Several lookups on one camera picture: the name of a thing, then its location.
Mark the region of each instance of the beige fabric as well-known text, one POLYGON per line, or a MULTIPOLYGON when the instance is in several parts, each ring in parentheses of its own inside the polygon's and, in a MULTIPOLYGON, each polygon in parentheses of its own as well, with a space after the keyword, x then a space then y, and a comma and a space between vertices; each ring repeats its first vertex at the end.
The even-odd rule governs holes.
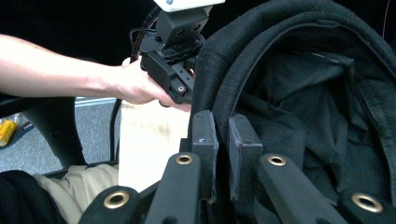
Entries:
POLYGON ((61 180, 43 175, 34 175, 34 178, 52 196, 66 222, 74 224, 100 192, 119 184, 119 167, 71 166, 61 180))

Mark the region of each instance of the black cable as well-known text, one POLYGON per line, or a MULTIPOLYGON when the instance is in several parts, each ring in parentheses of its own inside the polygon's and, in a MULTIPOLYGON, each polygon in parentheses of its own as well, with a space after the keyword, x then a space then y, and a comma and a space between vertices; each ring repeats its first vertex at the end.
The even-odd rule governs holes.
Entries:
MULTIPOLYGON (((142 43, 143 38, 145 37, 146 32, 155 32, 155 30, 149 29, 154 23, 155 21, 158 19, 158 15, 160 14, 161 8, 156 6, 154 9, 152 9, 150 11, 150 13, 147 15, 147 17, 145 18, 145 20, 142 23, 142 28, 137 28, 137 29, 133 29, 130 33, 129 33, 129 38, 131 40, 131 46, 132 46, 132 50, 131 50, 131 60, 130 63, 133 63, 134 61, 136 61, 139 58, 139 54, 140 54, 140 44, 142 43), (137 37, 136 37, 136 41, 134 41, 133 38, 133 34, 134 32, 139 32, 137 37)), ((117 99, 114 106, 113 106, 113 110, 111 112, 111 118, 110 118, 110 160, 114 161, 114 157, 115 157, 115 126, 116 126, 116 118, 117 118, 117 114, 119 113, 120 110, 120 106, 121 106, 122 100, 121 99, 117 99)))
POLYGON ((116 103, 114 103, 113 106, 113 111, 111 112, 111 118, 110 118, 110 160, 114 161, 114 141, 115 141, 115 126, 116 126, 116 118, 117 114, 119 113, 120 106, 121 106, 122 100, 117 99, 116 103))
MULTIPOLYGON (((155 23, 155 21, 157 21, 160 12, 161 12, 161 8, 159 6, 156 6, 154 9, 152 9, 145 18, 145 20, 143 21, 141 27, 150 28, 155 23)), ((131 63, 133 62, 133 60, 137 60, 139 58, 140 44, 142 43, 145 34, 146 32, 143 31, 143 32, 139 32, 139 34, 137 35, 136 41, 134 42, 134 45, 132 47, 131 63)))

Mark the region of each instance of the metal grommet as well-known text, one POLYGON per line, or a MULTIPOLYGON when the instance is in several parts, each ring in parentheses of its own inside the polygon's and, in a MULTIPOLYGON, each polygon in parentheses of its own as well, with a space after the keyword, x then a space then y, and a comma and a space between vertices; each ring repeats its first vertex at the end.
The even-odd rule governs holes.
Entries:
POLYGON ((381 203, 379 203, 375 198, 366 194, 355 193, 352 195, 352 202, 360 208, 372 213, 381 213, 384 210, 381 203))
POLYGON ((192 163, 192 157, 189 155, 180 155, 176 157, 176 162, 182 165, 190 164, 192 163))
POLYGON ((286 164, 286 161, 285 161, 283 158, 278 157, 278 156, 269 157, 269 158, 268 158, 268 161, 269 161, 271 164, 276 165, 276 166, 283 166, 283 165, 286 164))
POLYGON ((104 205, 106 208, 115 209, 122 207, 129 200, 129 194, 125 190, 118 190, 111 193, 105 198, 104 205))

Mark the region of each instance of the black bracket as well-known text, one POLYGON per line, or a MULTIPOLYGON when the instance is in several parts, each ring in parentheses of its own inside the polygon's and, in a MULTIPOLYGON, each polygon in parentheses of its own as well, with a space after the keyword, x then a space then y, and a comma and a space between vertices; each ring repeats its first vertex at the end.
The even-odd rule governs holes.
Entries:
POLYGON ((200 35, 208 20, 207 8, 159 15, 156 33, 147 32, 140 51, 141 67, 177 104, 191 103, 195 66, 205 39, 200 35))

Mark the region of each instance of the cable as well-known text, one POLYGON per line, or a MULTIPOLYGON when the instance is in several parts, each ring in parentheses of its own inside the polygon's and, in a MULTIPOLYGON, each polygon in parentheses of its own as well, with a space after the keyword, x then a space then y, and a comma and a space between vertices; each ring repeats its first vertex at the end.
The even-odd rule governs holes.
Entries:
MULTIPOLYGON (((140 44, 142 43, 143 38, 145 37, 146 32, 155 32, 155 30, 150 29, 150 27, 155 23, 155 21, 158 19, 158 15, 160 14, 161 8, 156 6, 154 9, 150 11, 150 13, 147 15, 145 20, 142 23, 141 28, 133 29, 129 33, 129 38, 131 41, 131 60, 130 63, 133 63, 139 58, 140 54, 140 44), (136 41, 134 41, 133 34, 135 32, 139 32, 136 41)), ((121 99, 117 99, 116 102, 114 103, 113 110, 111 112, 111 118, 110 118, 110 130, 109 130, 109 137, 110 137, 110 160, 114 161, 115 160, 115 126, 116 126, 116 118, 120 110, 120 106, 122 104, 121 99)))
POLYGON ((385 39, 385 28, 386 28, 386 24, 387 24, 389 3, 390 3, 390 0, 388 0, 388 3, 387 3, 387 9, 385 10, 385 16, 384 16, 384 26, 382 27, 382 38, 384 38, 384 39, 385 39))

